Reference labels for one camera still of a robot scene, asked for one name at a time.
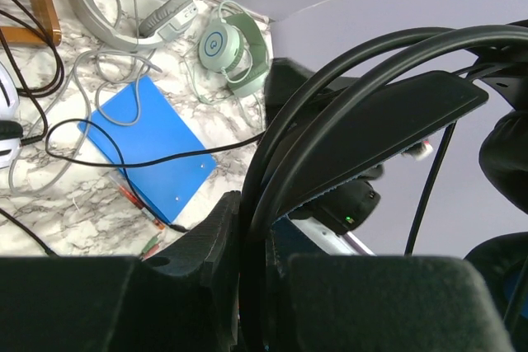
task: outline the blue notebook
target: blue notebook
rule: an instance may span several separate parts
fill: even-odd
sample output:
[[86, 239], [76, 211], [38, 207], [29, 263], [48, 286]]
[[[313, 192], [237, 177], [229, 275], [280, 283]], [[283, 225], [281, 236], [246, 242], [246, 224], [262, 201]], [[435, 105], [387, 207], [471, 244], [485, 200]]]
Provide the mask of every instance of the blue notebook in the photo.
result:
[[[149, 77], [139, 81], [139, 97], [141, 118], [130, 127], [112, 124], [99, 111], [92, 113], [92, 121], [115, 140], [126, 163], [204, 149]], [[137, 111], [133, 84], [113, 96], [102, 109], [114, 120], [133, 120]], [[78, 127], [84, 131], [86, 124], [79, 123]], [[120, 163], [117, 151], [100, 131], [90, 128], [88, 138], [110, 162]], [[127, 172], [145, 203], [161, 220], [172, 223], [215, 167], [215, 160], [207, 154], [132, 168]]]

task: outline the black ear cushion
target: black ear cushion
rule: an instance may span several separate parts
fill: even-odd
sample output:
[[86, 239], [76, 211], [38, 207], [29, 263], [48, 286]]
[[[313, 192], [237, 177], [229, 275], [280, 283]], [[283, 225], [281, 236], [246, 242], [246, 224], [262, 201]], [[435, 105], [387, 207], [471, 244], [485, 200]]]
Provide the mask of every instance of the black ear cushion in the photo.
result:
[[16, 121], [0, 120], [0, 140], [22, 138], [24, 131]]
[[[483, 276], [501, 316], [504, 316], [508, 304], [504, 294], [505, 279], [513, 270], [520, 269], [526, 257], [528, 257], [528, 232], [518, 232], [481, 243], [465, 258]], [[526, 318], [519, 318], [512, 342], [517, 352], [528, 351]]]
[[528, 111], [513, 111], [498, 121], [478, 162], [493, 186], [528, 214]]

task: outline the headphone logo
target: headphone logo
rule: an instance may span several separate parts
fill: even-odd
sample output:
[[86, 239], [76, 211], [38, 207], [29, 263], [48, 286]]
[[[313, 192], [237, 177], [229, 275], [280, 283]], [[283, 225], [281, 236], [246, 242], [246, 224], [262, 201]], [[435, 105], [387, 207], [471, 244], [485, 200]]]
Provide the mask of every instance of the headphone logo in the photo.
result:
[[216, 56], [216, 54], [222, 49], [222, 45], [224, 45], [224, 37], [222, 34], [218, 31], [211, 33], [207, 36], [207, 39], [205, 39], [205, 55], [208, 57]]

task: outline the marble table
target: marble table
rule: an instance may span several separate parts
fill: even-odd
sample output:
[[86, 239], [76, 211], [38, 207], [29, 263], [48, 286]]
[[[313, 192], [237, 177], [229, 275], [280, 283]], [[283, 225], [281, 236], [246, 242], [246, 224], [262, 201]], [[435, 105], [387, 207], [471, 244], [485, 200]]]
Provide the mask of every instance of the marble table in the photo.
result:
[[[120, 29], [132, 35], [135, 27], [133, 1], [121, 2], [125, 15]], [[163, 0], [138, 0], [139, 17], [147, 16], [162, 2]], [[193, 95], [182, 55], [200, 38], [200, 33], [208, 24], [210, 13], [215, 6], [209, 0], [195, 2], [200, 10], [199, 17], [184, 36], [156, 52], [152, 60], [163, 72], [153, 72], [149, 76], [204, 146], [213, 148], [250, 138], [260, 132], [260, 128], [256, 127], [259, 115], [256, 102], [252, 98], [242, 100], [253, 124], [250, 126], [242, 117], [235, 101], [207, 106], [198, 102]], [[96, 3], [103, 14], [113, 21], [116, 16], [115, 3], [109, 0], [96, 0]], [[75, 17], [68, 0], [54, 0], [54, 5], [63, 32], [59, 53], [68, 73], [82, 52], [98, 49], [101, 42]], [[0, 7], [17, 16], [21, 15], [8, 0], [0, 0]], [[271, 51], [268, 26], [263, 23], [259, 23], [259, 26]], [[48, 49], [15, 48], [14, 54], [30, 87], [39, 87], [53, 75], [54, 60]], [[0, 52], [0, 55], [1, 61], [7, 66], [7, 57], [3, 52]], [[192, 52], [189, 57], [191, 64], [196, 65], [196, 81], [200, 92], [210, 96], [220, 92], [221, 95], [225, 85], [223, 78], [206, 73], [198, 64], [196, 52]], [[121, 59], [119, 65], [116, 67], [107, 64], [105, 72], [119, 77], [120, 73], [122, 75], [124, 70], [127, 70], [130, 61]], [[93, 59], [82, 64], [79, 75], [93, 104], [94, 91], [101, 83]], [[122, 86], [108, 87], [101, 95], [102, 100], [107, 100], [121, 88]], [[41, 101], [42, 105], [47, 105], [51, 99], [45, 98]], [[81, 94], [76, 86], [71, 84], [60, 103], [50, 113], [49, 122], [53, 125], [64, 119], [83, 117], [83, 113]], [[29, 100], [21, 99], [17, 117], [25, 126], [25, 131], [36, 120], [36, 110]], [[56, 151], [70, 154], [78, 136], [76, 126], [71, 124], [58, 130], [52, 143]], [[216, 170], [178, 216], [177, 223], [193, 227], [205, 218], [225, 191], [239, 190], [254, 151], [255, 145], [252, 144], [214, 155], [218, 163]], [[44, 151], [43, 143], [25, 148], [22, 158], [23, 161], [19, 161], [16, 166], [15, 184], [23, 190], [43, 185], [64, 164], [49, 157]], [[102, 155], [89, 142], [83, 145], [79, 159], [104, 161]], [[115, 182], [108, 177], [108, 170], [101, 168], [72, 165], [53, 187], [41, 194], [30, 196], [14, 196], [7, 186], [7, 169], [3, 169], [0, 171], [0, 207], [33, 230], [58, 254], [65, 256], [138, 255], [145, 243], [158, 233], [146, 217], [118, 191]], [[166, 230], [162, 247], [180, 236], [177, 232]], [[0, 219], [1, 256], [42, 254], [40, 247], [24, 232], [6, 219]]]

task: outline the mint green headphones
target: mint green headphones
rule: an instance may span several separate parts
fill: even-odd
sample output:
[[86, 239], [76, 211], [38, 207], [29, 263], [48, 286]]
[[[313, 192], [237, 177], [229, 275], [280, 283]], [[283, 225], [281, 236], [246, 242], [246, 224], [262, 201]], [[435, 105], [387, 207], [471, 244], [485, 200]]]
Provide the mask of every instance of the mint green headphones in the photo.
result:
[[[222, 17], [224, 4], [232, 3], [242, 10], [239, 14]], [[229, 77], [244, 53], [244, 38], [249, 44], [249, 68]], [[268, 52], [257, 23], [237, 3], [222, 2], [218, 17], [205, 29], [200, 39], [198, 55], [205, 68], [222, 73], [228, 87], [237, 97], [250, 96], [263, 87], [270, 71]]]

